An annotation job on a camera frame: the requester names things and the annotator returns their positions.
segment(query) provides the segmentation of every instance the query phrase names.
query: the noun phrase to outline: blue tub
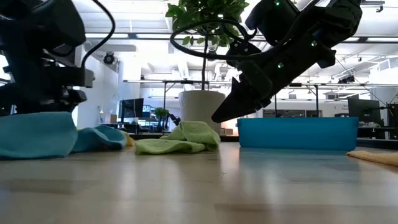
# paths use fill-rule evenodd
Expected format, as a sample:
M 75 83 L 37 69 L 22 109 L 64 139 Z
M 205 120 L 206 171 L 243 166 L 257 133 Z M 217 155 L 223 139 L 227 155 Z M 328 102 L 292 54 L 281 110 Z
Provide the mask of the blue tub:
M 247 118 L 238 131 L 241 147 L 351 151 L 358 118 Z

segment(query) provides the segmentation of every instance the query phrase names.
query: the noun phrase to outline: green towel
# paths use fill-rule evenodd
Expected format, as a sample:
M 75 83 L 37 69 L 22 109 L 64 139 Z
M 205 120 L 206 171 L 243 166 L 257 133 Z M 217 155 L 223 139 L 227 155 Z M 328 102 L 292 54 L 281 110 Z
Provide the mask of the green towel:
M 164 154 L 170 152 L 196 153 L 214 151 L 220 145 L 220 136 L 206 123 L 182 121 L 168 136 L 143 139 L 136 142 L 136 152 Z

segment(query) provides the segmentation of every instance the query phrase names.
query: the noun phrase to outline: blue towel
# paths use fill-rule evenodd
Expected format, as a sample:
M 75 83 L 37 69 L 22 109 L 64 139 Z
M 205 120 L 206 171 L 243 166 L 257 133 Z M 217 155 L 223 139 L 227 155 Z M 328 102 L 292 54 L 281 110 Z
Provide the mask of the blue towel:
M 49 112 L 0 118 L 0 158 L 65 157 L 71 152 L 121 150 L 124 134 L 107 126 L 77 131 L 72 114 Z

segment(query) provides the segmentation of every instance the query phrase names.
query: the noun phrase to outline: potted plant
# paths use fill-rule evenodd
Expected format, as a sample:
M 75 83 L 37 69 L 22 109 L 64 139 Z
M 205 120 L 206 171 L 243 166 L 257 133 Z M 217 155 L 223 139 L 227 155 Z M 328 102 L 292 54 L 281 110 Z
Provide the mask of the potted plant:
M 164 130 L 164 125 L 166 122 L 166 117 L 169 114 L 169 111 L 163 108 L 156 108 L 155 109 L 155 115 L 156 118 L 159 120 L 157 124 L 157 132 L 162 132 Z
M 173 21 L 173 30 L 188 26 L 196 22 L 203 22 L 213 19 L 229 19 L 242 22 L 241 14 L 249 3 L 246 0 L 180 0 L 178 5 L 168 4 L 169 10 L 166 17 L 171 17 Z M 238 36 L 238 31 L 231 25 L 225 25 L 227 31 Z M 215 47 L 227 47 L 232 43 L 221 24 L 207 24 L 198 26 L 193 30 L 185 31 L 188 36 L 183 39 L 183 45 L 193 45 L 195 39 L 193 34 L 199 34 L 202 37 L 197 39 L 198 44 L 204 44 L 204 52 L 208 54 L 209 43 Z M 184 91 L 180 93 L 180 107 L 182 110 L 182 119 L 188 121 L 204 121 L 208 123 L 216 132 L 220 131 L 220 125 L 211 120 L 211 116 L 224 101 L 225 95 L 216 91 L 205 90 L 205 70 L 206 59 L 203 59 L 201 73 L 202 91 Z

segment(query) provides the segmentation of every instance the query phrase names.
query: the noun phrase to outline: teal cloth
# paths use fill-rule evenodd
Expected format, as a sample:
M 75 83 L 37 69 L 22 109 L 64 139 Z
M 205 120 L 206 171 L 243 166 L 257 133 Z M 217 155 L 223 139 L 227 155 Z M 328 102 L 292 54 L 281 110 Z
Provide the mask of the teal cloth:
M 71 152 L 121 150 L 124 134 L 107 126 L 77 131 L 72 114 L 48 112 L 0 118 L 0 158 L 65 157 Z
M 182 121 L 168 136 L 137 141 L 136 152 L 138 154 L 165 154 L 214 151 L 218 149 L 220 141 L 220 136 L 206 123 Z

